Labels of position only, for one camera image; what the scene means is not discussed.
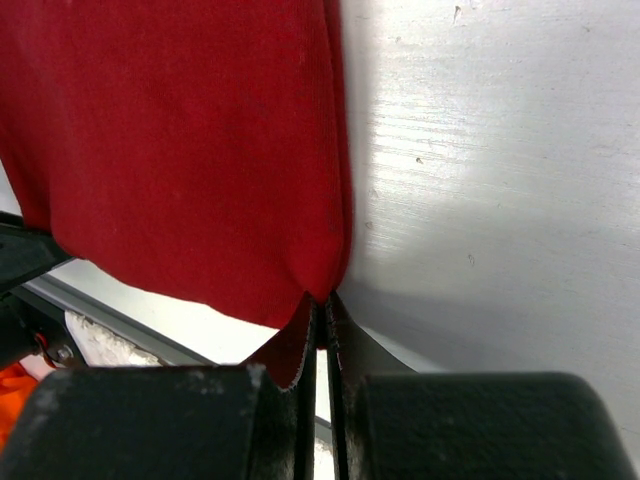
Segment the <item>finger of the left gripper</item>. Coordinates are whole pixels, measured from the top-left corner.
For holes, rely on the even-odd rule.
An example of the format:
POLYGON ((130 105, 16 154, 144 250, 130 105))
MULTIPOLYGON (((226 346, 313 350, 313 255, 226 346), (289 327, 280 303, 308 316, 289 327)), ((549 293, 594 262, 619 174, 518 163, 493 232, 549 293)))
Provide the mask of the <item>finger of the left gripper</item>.
POLYGON ((19 215, 2 211, 0 231, 2 294, 75 259, 50 233, 27 227, 19 215))

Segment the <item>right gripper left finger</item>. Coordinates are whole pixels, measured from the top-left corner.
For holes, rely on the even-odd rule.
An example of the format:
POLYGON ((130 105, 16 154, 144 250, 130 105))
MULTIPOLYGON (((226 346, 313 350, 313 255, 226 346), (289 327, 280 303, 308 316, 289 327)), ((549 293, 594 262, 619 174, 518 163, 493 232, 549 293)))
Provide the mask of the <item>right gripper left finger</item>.
POLYGON ((5 479, 309 479, 318 309, 238 365, 63 369, 29 397, 5 479))

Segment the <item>red t shirt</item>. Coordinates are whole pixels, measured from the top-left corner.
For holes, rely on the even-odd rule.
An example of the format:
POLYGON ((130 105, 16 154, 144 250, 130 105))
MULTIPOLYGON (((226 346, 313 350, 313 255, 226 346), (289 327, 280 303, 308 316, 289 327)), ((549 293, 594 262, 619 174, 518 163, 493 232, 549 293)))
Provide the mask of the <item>red t shirt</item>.
POLYGON ((146 291, 283 327, 352 237, 336 1, 5 1, 25 222, 146 291))

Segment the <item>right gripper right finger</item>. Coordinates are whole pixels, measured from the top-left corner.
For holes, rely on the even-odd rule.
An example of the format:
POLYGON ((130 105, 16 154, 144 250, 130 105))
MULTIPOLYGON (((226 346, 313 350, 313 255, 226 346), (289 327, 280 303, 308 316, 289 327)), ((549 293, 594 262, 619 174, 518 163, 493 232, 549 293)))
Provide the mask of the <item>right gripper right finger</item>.
POLYGON ((632 479, 595 390, 558 372, 418 373, 324 307, 340 479, 632 479))

